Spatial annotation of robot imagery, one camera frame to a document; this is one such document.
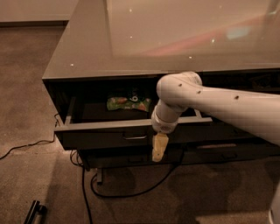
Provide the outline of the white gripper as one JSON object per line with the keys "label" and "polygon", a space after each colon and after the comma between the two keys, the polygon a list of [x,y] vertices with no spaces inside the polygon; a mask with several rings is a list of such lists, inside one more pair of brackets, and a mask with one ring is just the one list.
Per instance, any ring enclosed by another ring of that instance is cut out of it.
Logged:
{"label": "white gripper", "polygon": [[166,134],[172,133],[178,125],[179,116],[174,111],[161,113],[154,110],[151,116],[152,128],[157,134],[152,138],[152,161],[160,162],[165,154],[169,138]]}

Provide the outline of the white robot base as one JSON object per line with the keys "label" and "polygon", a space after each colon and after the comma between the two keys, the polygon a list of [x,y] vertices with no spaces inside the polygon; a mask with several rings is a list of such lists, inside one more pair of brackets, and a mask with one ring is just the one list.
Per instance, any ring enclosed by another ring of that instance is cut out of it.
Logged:
{"label": "white robot base", "polygon": [[280,182],[269,209],[268,224],[280,224]]}

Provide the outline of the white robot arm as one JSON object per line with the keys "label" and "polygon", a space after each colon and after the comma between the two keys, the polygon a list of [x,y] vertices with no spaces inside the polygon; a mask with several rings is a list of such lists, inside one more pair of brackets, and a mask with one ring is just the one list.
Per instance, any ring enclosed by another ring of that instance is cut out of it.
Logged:
{"label": "white robot arm", "polygon": [[159,162],[183,112],[192,108],[280,145],[280,95],[205,87],[195,72],[172,73],[157,82],[158,102],[151,115],[156,131],[152,160]]}

